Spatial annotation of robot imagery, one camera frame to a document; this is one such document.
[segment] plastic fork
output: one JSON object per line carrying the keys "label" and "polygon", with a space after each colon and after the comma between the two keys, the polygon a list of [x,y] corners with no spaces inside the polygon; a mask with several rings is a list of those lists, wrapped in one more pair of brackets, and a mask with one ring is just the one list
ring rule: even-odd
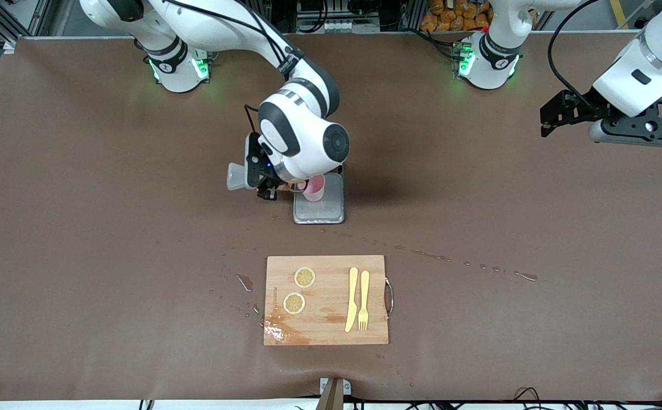
{"label": "plastic fork", "polygon": [[367,330],[369,312],[367,311],[367,296],[369,295],[369,270],[362,272],[362,308],[359,310],[359,330]]}

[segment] brown table surface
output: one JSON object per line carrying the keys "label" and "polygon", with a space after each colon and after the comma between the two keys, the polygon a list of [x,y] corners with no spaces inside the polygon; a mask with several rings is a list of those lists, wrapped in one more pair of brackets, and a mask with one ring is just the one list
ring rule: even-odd
{"label": "brown table surface", "polygon": [[[562,35],[558,66],[585,91],[631,35]],[[661,399],[662,150],[540,138],[548,39],[480,91],[413,35],[292,37],[352,136],[326,227],[224,186],[243,104],[282,82],[257,55],[177,95],[131,41],[20,41],[0,61],[0,400],[290,397],[324,376],[366,399]],[[386,255],[389,345],[264,347],[265,258],[349,254]]]}

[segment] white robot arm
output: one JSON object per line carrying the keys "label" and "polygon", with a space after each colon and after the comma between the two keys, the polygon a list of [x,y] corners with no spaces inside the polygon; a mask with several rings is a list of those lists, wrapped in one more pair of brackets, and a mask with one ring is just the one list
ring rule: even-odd
{"label": "white robot arm", "polygon": [[541,107],[542,137],[561,125],[593,121],[589,137],[595,142],[662,147],[662,11],[625,46],[588,93],[581,95],[563,83],[569,90]]}
{"label": "white robot arm", "polygon": [[338,108],[336,81],[305,58],[262,16],[236,0],[80,0],[105,28],[128,31],[149,55],[154,74],[169,91],[184,92],[205,80],[200,50],[251,50],[286,83],[260,104],[261,134],[246,140],[245,166],[230,164],[227,187],[275,188],[338,168],[349,153],[349,135],[326,118]]}
{"label": "white robot arm", "polygon": [[489,0],[493,21],[487,32],[477,31],[461,40],[469,43],[461,59],[454,62],[457,77],[492,90],[513,75],[521,46],[533,28],[529,10],[568,10],[579,0]]}

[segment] wooden cutting board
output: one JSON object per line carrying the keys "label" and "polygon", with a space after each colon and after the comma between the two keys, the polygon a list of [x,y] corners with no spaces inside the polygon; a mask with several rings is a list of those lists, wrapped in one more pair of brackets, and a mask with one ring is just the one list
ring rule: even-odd
{"label": "wooden cutting board", "polygon": [[[309,288],[295,283],[298,268],[313,269],[316,279]],[[354,295],[357,316],[350,332],[345,332],[349,309],[349,268],[359,269]],[[357,319],[362,308],[362,271],[369,270],[367,330],[360,331]],[[389,333],[386,325],[383,255],[349,256],[271,256],[268,257],[268,278],[265,285],[265,325],[263,344],[278,345],[386,345]],[[290,314],[284,300],[290,293],[300,293],[305,299],[303,309]]]}

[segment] cutting board handle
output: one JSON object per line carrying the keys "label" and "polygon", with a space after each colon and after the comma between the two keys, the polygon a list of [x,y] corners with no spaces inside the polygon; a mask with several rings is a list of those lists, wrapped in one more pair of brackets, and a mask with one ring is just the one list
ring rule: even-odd
{"label": "cutting board handle", "polygon": [[391,316],[391,311],[394,310],[394,288],[391,287],[389,283],[389,278],[384,278],[384,289],[389,287],[389,299],[386,297],[386,292],[384,292],[384,307],[389,306],[389,309],[386,311],[386,318],[389,319]]}

